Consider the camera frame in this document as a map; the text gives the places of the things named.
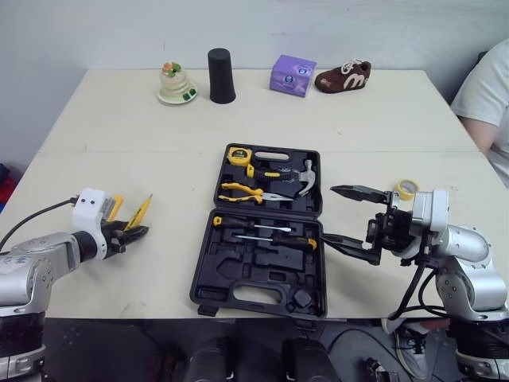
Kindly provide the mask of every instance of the tool case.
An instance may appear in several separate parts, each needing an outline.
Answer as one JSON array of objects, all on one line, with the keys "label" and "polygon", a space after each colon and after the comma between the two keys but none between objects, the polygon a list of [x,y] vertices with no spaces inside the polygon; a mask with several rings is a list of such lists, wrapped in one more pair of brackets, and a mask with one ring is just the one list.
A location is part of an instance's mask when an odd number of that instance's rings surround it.
[{"label": "tool case", "polygon": [[[249,167],[232,163],[235,148],[250,151]],[[299,173],[306,171],[306,161],[315,173],[314,184],[301,197],[299,192],[307,186],[299,181]],[[284,180],[275,180],[264,173],[281,174]],[[214,193],[216,209],[207,222],[200,257],[196,265],[190,298],[199,304],[198,313],[214,317],[220,307],[304,320],[318,320],[327,314],[325,290],[324,245],[320,240],[321,214],[320,155],[311,150],[255,146],[232,143],[227,146]],[[222,185],[238,183],[260,193],[276,193],[293,201],[263,200],[253,197],[247,201],[227,201],[225,197],[248,196],[245,190],[224,189]],[[217,220],[236,218],[250,222],[250,227],[228,228],[215,226]],[[253,225],[291,228],[281,232]],[[316,249],[296,249],[274,245],[267,240],[247,240],[236,237],[257,236],[263,239],[293,238],[298,236],[309,242],[315,240]],[[249,293],[261,290],[251,299]]]}]

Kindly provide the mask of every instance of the hammer head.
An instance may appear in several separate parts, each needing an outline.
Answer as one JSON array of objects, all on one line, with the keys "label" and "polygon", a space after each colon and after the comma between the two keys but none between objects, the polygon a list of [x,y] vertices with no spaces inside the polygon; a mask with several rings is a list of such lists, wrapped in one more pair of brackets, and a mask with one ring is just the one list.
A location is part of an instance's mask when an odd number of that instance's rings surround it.
[{"label": "hammer head", "polygon": [[299,173],[299,181],[305,181],[307,182],[307,185],[305,185],[305,188],[303,188],[301,191],[299,191],[299,197],[304,197],[308,194],[310,189],[315,185],[315,180],[317,178],[317,175],[313,170],[311,170],[311,166],[313,165],[313,162],[310,159],[306,159],[304,161],[305,164],[305,171]]}]

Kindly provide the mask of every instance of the white wall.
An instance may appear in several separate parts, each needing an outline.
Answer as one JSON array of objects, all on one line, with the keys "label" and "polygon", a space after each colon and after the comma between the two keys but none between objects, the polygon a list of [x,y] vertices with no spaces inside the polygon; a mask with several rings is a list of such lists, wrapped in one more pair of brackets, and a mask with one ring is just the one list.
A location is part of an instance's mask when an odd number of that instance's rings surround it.
[{"label": "white wall", "polygon": [[0,162],[26,168],[86,68],[205,68],[217,46],[236,68],[358,57],[423,68],[450,99],[508,19],[505,0],[0,0]]}]

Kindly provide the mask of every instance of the white shirt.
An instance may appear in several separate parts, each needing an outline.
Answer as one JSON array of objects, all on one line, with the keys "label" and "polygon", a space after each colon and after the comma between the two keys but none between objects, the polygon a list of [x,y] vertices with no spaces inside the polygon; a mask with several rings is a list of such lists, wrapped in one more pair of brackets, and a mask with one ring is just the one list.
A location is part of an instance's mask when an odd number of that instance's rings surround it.
[{"label": "white shirt", "polygon": [[509,188],[509,39],[492,48],[468,74],[451,108],[461,117],[497,126],[488,160]]}]

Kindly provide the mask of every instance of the table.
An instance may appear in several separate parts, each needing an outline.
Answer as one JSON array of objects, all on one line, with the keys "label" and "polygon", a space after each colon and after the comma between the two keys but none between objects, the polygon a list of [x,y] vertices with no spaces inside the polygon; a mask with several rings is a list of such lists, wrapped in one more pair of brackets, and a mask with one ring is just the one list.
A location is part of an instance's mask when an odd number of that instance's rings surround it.
[{"label": "table", "polygon": [[[450,223],[483,231],[509,279],[507,189],[423,72],[373,71],[362,91],[310,89],[300,99],[267,90],[268,71],[238,70],[238,99],[228,105],[208,100],[205,71],[189,75],[200,97],[166,107],[155,96],[157,71],[89,71],[0,215],[0,232],[6,232],[31,212],[91,186],[122,194],[118,218],[126,219],[153,194],[144,221],[148,235],[127,253],[84,263],[61,279],[49,317],[199,317],[188,293],[229,142],[320,151],[326,232],[363,239],[367,221],[383,210],[344,199],[328,191],[332,185],[391,189],[409,177],[424,190],[447,189]],[[39,217],[6,248],[67,231],[70,217],[69,208]],[[331,248],[325,256],[329,318],[386,317],[414,272],[388,252],[379,267]],[[434,288],[425,300],[439,303]],[[221,309],[218,317],[266,316]]]}]

